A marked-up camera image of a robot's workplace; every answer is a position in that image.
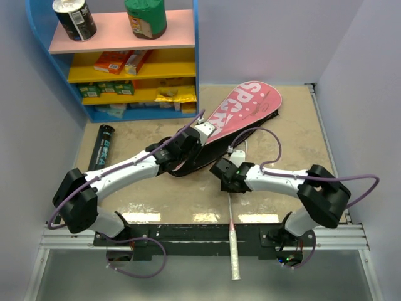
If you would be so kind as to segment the pink racket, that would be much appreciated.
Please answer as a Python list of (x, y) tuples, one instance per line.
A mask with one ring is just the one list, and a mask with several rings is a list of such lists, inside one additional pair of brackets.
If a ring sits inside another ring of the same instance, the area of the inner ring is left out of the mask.
[[(244, 146), (248, 151), (248, 143), (247, 140), (244, 141)], [(240, 270), (239, 270), (239, 255), (238, 255), (238, 247), (237, 247), (237, 235), (236, 229), (234, 226), (234, 219), (232, 214), (232, 203), (231, 203), (231, 194), (227, 194), (228, 199), (228, 207), (229, 207), (229, 247), (230, 247), (230, 259), (231, 259), (231, 279), (233, 281), (240, 280)]]

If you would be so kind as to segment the pink racket cover bag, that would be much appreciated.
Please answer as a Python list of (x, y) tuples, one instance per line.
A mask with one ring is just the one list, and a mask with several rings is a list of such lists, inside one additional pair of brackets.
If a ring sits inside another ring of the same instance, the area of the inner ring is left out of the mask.
[(206, 144), (170, 175), (184, 177), (226, 155), (230, 145), (238, 146), (256, 127), (278, 116), (282, 101), (279, 91), (264, 82), (253, 80), (236, 86), (207, 119), (216, 130)]

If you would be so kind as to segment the black shuttlecock tube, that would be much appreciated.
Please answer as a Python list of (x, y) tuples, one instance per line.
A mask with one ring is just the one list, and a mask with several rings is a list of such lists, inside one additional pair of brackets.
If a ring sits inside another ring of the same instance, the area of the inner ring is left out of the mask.
[(110, 125), (103, 124), (99, 126), (88, 171), (103, 169), (106, 166), (114, 132), (115, 129)]

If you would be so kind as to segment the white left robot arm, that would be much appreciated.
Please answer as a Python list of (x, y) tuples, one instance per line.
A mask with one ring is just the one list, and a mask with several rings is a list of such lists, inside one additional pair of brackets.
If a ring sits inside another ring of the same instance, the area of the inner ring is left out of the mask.
[(121, 213), (102, 210), (100, 202), (131, 184), (175, 171), (204, 146), (212, 131), (210, 125), (188, 125), (120, 163), (86, 173), (68, 171), (53, 197), (48, 229), (55, 230), (53, 221), (61, 216), (72, 234), (92, 230), (116, 246), (125, 245), (132, 237), (130, 225)]

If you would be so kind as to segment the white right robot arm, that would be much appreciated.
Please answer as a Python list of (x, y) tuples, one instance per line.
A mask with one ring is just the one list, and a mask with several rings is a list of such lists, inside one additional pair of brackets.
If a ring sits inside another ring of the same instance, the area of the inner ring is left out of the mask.
[(307, 170), (284, 171), (251, 162), (237, 166), (222, 158), (209, 171), (220, 180), (224, 192), (269, 191), (299, 199), (303, 207), (288, 213), (280, 227), (268, 233), (270, 240), (286, 246), (294, 246), (317, 226), (337, 228), (351, 196), (345, 185), (316, 164)]

